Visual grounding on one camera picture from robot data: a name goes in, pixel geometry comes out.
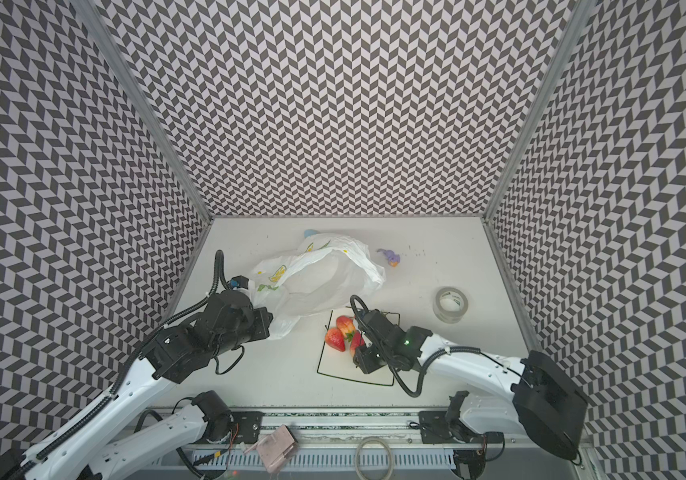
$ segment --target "black and white chevron wallpaper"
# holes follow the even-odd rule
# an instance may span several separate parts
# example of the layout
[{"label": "black and white chevron wallpaper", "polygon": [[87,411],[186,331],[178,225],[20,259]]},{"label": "black and white chevron wallpaper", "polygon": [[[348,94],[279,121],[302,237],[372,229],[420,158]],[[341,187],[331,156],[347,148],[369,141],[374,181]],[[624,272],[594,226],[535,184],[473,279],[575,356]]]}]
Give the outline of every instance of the black and white chevron wallpaper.
[{"label": "black and white chevron wallpaper", "polygon": [[494,227],[610,477],[686,478],[686,2],[598,2]]},{"label": "black and white chevron wallpaper", "polygon": [[211,211],[481,214],[574,0],[96,0]]},{"label": "black and white chevron wallpaper", "polygon": [[0,2],[0,452],[107,387],[202,228],[69,5]]}]

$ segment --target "strawberry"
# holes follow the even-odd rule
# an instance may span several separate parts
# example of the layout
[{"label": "strawberry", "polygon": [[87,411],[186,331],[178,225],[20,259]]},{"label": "strawberry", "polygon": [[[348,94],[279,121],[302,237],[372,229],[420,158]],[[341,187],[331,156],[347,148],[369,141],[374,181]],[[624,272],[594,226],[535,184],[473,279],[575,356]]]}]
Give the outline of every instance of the strawberry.
[{"label": "strawberry", "polygon": [[350,356],[351,358],[354,357],[354,354],[356,353],[356,347],[364,345],[364,339],[361,338],[361,332],[358,330],[354,331],[354,337],[350,341]]},{"label": "strawberry", "polygon": [[345,340],[343,333],[336,328],[327,330],[327,335],[324,337],[324,342],[335,350],[345,352]]},{"label": "strawberry", "polygon": [[350,318],[347,316],[338,316],[338,319],[335,321],[335,323],[338,324],[338,330],[343,333],[347,341],[351,341],[351,339],[354,338],[356,327]]}]

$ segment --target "plastic bag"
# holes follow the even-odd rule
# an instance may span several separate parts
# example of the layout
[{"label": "plastic bag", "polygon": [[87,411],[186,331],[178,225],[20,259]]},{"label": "plastic bag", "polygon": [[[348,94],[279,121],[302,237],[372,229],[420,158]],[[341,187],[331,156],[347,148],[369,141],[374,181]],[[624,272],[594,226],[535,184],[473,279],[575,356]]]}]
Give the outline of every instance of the plastic bag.
[{"label": "plastic bag", "polygon": [[249,279],[250,300],[274,314],[269,339],[278,340],[303,316],[345,306],[353,294],[375,292],[386,273],[355,238],[316,234],[295,252],[261,261]]}]

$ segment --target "roll of tape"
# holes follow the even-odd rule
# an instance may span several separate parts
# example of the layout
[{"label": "roll of tape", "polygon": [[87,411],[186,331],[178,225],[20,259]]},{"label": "roll of tape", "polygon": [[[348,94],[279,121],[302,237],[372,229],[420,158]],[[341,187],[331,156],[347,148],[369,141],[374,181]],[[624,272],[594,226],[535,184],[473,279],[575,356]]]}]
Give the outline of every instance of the roll of tape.
[{"label": "roll of tape", "polygon": [[452,286],[440,288],[434,298],[434,313],[444,323],[458,323],[468,313],[468,299]]}]

